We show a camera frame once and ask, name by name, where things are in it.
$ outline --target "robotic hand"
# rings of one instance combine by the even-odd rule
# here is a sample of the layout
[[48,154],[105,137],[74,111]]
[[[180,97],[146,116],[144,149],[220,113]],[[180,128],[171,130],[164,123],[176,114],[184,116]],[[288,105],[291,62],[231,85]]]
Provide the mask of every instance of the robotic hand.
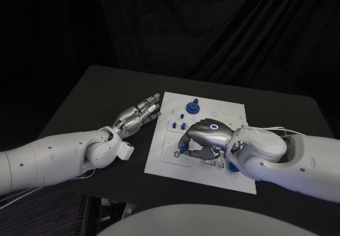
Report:
[[117,117],[112,126],[53,135],[0,152],[0,195],[58,184],[88,170],[107,167],[115,157],[128,160],[134,147],[123,141],[161,113],[160,95],[147,98]]
[[[205,119],[179,141],[180,153],[203,160],[223,157],[254,180],[340,203],[340,141],[303,134],[278,136],[269,130],[244,126],[235,131]],[[193,140],[202,150],[187,150]]]

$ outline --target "black backdrop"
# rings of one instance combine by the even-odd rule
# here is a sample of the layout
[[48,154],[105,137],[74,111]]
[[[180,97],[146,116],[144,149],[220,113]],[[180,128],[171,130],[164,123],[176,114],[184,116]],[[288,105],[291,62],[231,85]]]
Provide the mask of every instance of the black backdrop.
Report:
[[308,95],[340,137],[337,0],[38,0],[0,10],[1,150],[36,138],[92,64]]

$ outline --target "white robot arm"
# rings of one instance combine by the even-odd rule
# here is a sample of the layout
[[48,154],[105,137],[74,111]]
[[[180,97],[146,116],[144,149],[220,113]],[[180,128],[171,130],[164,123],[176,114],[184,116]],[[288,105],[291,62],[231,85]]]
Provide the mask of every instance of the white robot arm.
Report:
[[134,147],[123,141],[160,116],[156,94],[118,116],[111,127],[45,137],[0,152],[0,195],[58,184],[88,170],[107,167],[115,157],[128,160]]
[[[186,150],[190,140],[203,146],[200,151]],[[179,149],[203,160],[219,158],[223,152],[228,162],[251,179],[340,203],[339,140],[297,134],[281,137],[248,126],[233,132],[219,121],[205,119],[189,128]]]

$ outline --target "white board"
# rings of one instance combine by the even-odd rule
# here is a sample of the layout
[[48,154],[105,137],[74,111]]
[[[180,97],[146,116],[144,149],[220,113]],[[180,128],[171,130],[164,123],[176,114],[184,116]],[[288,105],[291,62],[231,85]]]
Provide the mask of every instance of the white board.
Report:
[[[197,114],[189,114],[186,104],[193,102],[195,98],[199,99],[200,111]],[[248,125],[245,105],[170,92],[164,93],[161,116],[157,120],[144,172],[256,194],[255,181],[244,176],[241,172],[229,171],[229,163],[225,163],[222,157],[208,162],[186,155],[174,157],[173,153],[179,151],[177,143],[182,135],[190,125],[205,118],[216,119],[235,130],[242,124]],[[189,148],[190,150],[202,149],[193,141]]]

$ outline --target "gray robot hand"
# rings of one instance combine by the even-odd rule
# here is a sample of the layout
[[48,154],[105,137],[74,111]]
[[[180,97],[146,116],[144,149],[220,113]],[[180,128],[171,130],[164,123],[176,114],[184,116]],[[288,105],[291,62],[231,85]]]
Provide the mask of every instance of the gray robot hand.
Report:
[[160,107],[156,104],[160,100],[160,95],[148,97],[137,106],[127,108],[118,115],[115,122],[111,126],[118,133],[121,139],[130,137],[140,130],[140,127],[154,120],[161,113],[151,114]]
[[[192,125],[182,136],[180,153],[203,160],[213,160],[219,158],[220,151],[226,151],[232,135],[232,129],[222,122],[206,118]],[[203,147],[200,151],[187,150],[190,140]]]

